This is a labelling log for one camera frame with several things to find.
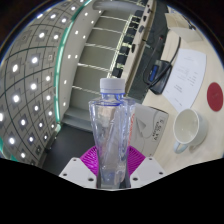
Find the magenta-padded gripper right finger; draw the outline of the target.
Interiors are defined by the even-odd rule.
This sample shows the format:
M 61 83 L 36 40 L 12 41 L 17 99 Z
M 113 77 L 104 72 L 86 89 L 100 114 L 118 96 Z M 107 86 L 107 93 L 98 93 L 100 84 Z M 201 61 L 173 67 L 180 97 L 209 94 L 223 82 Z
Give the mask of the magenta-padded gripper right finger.
M 143 187 L 166 175 L 153 157 L 146 157 L 137 149 L 128 148 L 128 175 L 131 187 Z

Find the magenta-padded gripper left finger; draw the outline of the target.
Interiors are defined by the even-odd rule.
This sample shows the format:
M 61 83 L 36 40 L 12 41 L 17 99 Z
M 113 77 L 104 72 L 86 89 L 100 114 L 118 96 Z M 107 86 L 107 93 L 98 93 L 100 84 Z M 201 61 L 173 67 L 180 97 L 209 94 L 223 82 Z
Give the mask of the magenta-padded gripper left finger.
M 80 158 L 72 157 L 59 176 L 81 187 L 96 187 L 98 170 L 97 150 L 92 147 Z

